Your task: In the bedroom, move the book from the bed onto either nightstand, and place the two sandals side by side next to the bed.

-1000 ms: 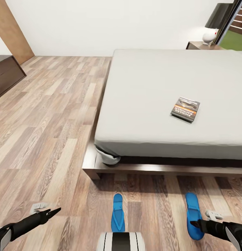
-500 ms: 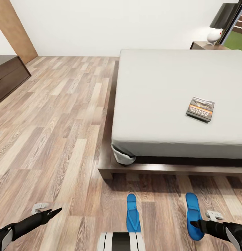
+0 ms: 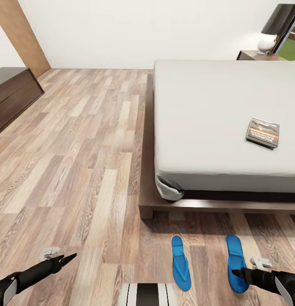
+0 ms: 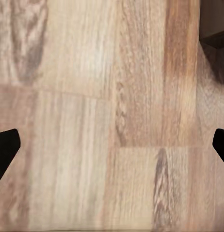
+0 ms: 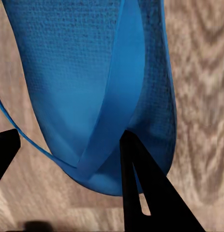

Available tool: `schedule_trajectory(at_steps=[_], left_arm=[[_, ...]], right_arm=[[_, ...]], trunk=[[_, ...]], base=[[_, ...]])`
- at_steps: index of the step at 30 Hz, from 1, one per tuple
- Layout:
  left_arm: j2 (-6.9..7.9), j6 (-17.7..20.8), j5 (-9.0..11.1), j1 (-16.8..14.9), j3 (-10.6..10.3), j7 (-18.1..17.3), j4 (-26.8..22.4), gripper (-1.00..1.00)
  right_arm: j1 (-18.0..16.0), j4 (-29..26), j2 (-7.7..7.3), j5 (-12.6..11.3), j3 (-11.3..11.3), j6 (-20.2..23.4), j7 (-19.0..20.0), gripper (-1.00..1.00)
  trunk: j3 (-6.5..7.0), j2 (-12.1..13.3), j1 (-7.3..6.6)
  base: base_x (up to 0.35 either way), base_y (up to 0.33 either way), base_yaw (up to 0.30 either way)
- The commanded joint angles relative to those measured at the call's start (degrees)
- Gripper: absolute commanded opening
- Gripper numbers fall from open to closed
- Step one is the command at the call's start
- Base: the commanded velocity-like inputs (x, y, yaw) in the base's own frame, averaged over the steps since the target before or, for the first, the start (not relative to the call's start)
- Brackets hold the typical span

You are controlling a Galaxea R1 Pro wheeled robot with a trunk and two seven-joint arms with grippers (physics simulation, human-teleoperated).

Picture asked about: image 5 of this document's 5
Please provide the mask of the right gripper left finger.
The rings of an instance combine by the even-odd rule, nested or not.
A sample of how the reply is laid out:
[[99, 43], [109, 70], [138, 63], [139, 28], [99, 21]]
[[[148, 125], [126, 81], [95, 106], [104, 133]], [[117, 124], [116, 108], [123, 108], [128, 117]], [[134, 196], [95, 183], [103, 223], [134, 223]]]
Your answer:
[[21, 147], [18, 130], [0, 132], [0, 179]]

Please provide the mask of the sandal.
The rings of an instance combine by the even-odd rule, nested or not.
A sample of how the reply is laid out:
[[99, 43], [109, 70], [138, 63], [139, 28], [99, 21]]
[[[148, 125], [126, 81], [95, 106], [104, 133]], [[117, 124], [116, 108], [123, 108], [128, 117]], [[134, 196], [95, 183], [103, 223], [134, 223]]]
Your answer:
[[[119, 140], [133, 132], [168, 174], [177, 140], [164, 0], [1, 0], [52, 155], [87, 189], [122, 195]], [[135, 167], [138, 194], [143, 193]]]

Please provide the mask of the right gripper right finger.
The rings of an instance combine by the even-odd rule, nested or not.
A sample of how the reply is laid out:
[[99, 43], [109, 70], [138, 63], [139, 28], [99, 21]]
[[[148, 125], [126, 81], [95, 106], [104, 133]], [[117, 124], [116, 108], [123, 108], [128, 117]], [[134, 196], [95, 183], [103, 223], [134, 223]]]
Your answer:
[[[125, 232], [205, 232], [136, 134], [119, 140]], [[151, 216], [144, 215], [135, 167]]]

